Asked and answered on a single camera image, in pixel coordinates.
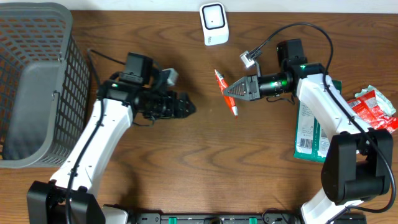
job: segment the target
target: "wooden table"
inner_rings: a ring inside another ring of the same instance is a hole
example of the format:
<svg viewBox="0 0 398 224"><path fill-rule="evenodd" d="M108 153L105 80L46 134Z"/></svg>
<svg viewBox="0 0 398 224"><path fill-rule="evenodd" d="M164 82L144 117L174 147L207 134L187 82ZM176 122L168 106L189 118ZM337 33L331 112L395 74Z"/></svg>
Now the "wooden table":
<svg viewBox="0 0 398 224"><path fill-rule="evenodd" d="M153 128L129 129L109 163L99 203L162 210L165 213L261 213L293 210L320 189L322 164L293 158L297 107L286 102L237 101L239 118L225 105L214 68L232 83L247 71L239 59L281 26L298 21L330 34L333 78L351 99L374 85L398 107L398 17L378 14L228 13L229 41L206 47L197 12L75 11L73 35L90 47L125 60L128 52L153 57L179 74L176 90L197 106L187 119L158 121ZM310 62L326 63L329 46L318 31L293 27L263 48L263 73L278 72L275 45L302 38ZM123 68L95 57L101 79ZM96 85L91 89L91 103ZM137 122L145 123L140 116ZM398 132L394 133L395 142ZM393 170L398 174L398 146ZM48 181L56 169L0 170L0 222L28 223L26 192L33 180ZM389 195L364 206L381 208ZM367 214L368 223L396 223L398 205Z"/></svg>

